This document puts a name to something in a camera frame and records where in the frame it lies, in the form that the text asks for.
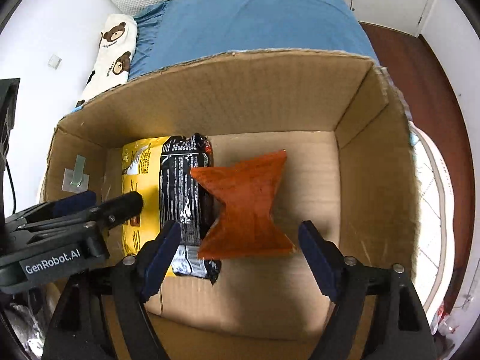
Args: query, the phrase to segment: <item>blue fabric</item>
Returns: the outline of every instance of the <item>blue fabric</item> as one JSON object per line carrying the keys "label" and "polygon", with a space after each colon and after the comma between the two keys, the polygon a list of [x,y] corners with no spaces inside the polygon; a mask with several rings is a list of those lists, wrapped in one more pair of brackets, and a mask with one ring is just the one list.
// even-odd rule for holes
{"label": "blue fabric", "polygon": [[129,80],[231,50],[343,50],[377,60],[343,0],[171,0],[146,8],[135,20]]}

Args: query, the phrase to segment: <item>snack bag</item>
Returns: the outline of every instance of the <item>snack bag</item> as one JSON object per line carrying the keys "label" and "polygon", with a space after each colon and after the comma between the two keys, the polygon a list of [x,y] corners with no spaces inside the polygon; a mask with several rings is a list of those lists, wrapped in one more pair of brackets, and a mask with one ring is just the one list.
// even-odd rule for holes
{"label": "snack bag", "polygon": [[122,225],[125,255],[137,254],[167,220],[181,227],[181,244],[167,276],[218,278],[220,261],[198,259],[198,246],[213,223],[212,197],[190,176],[191,167],[213,165],[206,137],[194,134],[141,139],[123,147],[122,193],[137,191],[143,210]]}

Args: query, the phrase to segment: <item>teddy bear print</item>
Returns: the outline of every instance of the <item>teddy bear print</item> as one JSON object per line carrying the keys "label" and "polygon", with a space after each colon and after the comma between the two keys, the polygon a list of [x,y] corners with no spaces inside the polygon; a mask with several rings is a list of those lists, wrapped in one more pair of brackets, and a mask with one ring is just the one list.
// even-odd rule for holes
{"label": "teddy bear print", "polygon": [[117,40],[125,33],[125,22],[123,21],[118,26],[113,27],[110,31],[105,32],[103,39],[106,39],[107,42],[111,43]]}
{"label": "teddy bear print", "polygon": [[118,75],[123,71],[130,72],[130,55],[130,51],[127,51],[117,58],[113,65],[113,74]]}

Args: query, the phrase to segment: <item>screw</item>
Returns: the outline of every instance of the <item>screw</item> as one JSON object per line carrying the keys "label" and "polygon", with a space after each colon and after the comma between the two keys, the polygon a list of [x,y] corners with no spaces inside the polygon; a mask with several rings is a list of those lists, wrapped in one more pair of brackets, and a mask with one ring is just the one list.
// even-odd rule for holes
{"label": "screw", "polygon": [[397,272],[398,274],[402,274],[404,273],[405,271],[405,268],[403,267],[403,265],[401,264],[393,264],[392,265],[392,268],[395,272]]}
{"label": "screw", "polygon": [[86,229],[90,229],[92,227],[95,227],[95,225],[96,225],[95,221],[88,221],[83,225],[83,227],[85,227]]}
{"label": "screw", "polygon": [[355,264],[357,264],[357,259],[355,257],[352,257],[352,256],[345,256],[343,258],[343,261],[348,266],[354,266]]}
{"label": "screw", "polygon": [[124,266],[132,266],[133,264],[135,264],[135,256],[124,257],[122,263]]}

